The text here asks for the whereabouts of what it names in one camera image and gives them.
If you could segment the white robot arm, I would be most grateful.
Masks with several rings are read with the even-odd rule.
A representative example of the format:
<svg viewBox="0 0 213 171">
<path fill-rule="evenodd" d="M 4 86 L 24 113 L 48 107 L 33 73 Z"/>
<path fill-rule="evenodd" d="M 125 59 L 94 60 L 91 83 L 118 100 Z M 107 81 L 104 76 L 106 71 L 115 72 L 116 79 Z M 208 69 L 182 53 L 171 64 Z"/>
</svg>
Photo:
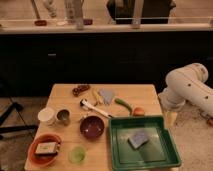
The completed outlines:
<svg viewBox="0 0 213 171">
<path fill-rule="evenodd" d="M 167 87 L 158 98 L 167 127 L 174 125 L 177 112 L 187 101 L 198 106 L 206 122 L 213 126 L 213 88 L 205 84 L 208 76 L 207 68 L 200 63 L 174 69 L 166 75 Z"/>
</svg>

